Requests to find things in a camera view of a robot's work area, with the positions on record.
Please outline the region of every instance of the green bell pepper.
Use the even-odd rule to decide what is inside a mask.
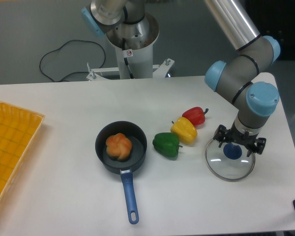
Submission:
[[[179,137],[173,133],[159,133],[153,139],[155,150],[165,157],[176,157],[178,155]]]

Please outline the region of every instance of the saucepan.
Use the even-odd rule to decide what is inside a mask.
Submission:
[[[112,160],[106,152],[106,140],[111,135],[124,134],[132,143],[132,150],[128,160],[120,162]],[[105,126],[98,134],[95,141],[95,151],[104,167],[115,174],[119,174],[122,180],[126,199],[129,222],[137,224],[139,214],[133,187],[133,172],[144,162],[147,151],[147,138],[143,130],[129,122],[116,121]]]

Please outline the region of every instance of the yellow bell pepper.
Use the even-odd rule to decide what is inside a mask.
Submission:
[[[192,144],[198,135],[195,126],[185,117],[180,117],[173,123],[171,132],[177,134],[179,141],[184,144]]]

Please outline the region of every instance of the blue joint cap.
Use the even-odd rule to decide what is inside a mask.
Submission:
[[[242,155],[241,147],[232,143],[226,144],[223,148],[223,152],[227,158],[232,160],[237,160]]]
[[[215,92],[218,81],[220,80],[222,71],[226,63],[219,60],[215,62],[206,72],[205,83]]]
[[[95,34],[98,37],[104,36],[104,32],[100,29],[96,21],[92,18],[89,11],[84,7],[81,10],[82,18],[85,22],[85,24],[88,26],[89,30],[92,31],[93,34]]]
[[[248,107],[261,117],[270,116],[279,100],[280,95],[276,87],[266,82],[254,83],[246,94]]]
[[[263,36],[263,38],[267,39],[270,44],[272,45],[273,48],[273,60],[272,63],[275,62],[275,60],[279,57],[280,53],[281,53],[281,47],[278,41],[276,41],[274,38],[272,38],[271,36]]]

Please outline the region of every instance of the handle hole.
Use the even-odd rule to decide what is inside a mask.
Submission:
[[[136,221],[137,220],[137,215],[136,215],[135,212],[132,212],[130,215],[131,215],[131,220],[132,221]]]

